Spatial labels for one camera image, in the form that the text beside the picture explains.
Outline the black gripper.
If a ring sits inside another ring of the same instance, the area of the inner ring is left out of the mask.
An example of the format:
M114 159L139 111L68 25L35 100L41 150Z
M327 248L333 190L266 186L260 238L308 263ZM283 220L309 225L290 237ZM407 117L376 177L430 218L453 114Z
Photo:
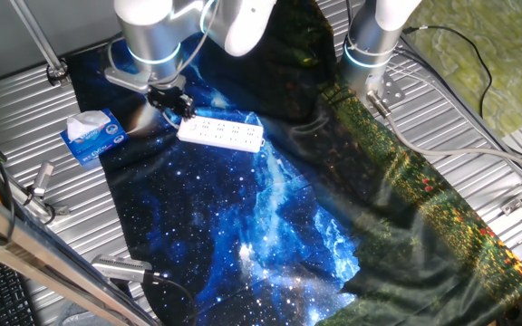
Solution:
M147 98L153 106L164 108L177 116L182 116L183 119L192 119L196 116L194 100L179 87L165 90L151 87Z

